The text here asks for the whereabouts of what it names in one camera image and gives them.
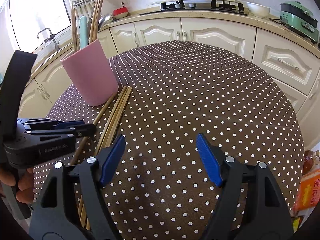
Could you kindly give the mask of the left hand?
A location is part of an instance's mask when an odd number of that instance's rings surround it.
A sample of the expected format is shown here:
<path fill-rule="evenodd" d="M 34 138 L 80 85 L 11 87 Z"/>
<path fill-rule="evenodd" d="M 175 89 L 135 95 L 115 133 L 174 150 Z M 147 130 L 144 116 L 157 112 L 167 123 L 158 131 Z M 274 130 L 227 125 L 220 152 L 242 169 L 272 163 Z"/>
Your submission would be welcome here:
<path fill-rule="evenodd" d="M 28 168 L 19 181 L 16 181 L 13 174 L 1 168 L 1 182 L 8 186 L 18 186 L 16 199 L 20 203 L 30 204 L 34 200 L 34 177 L 33 168 Z"/>

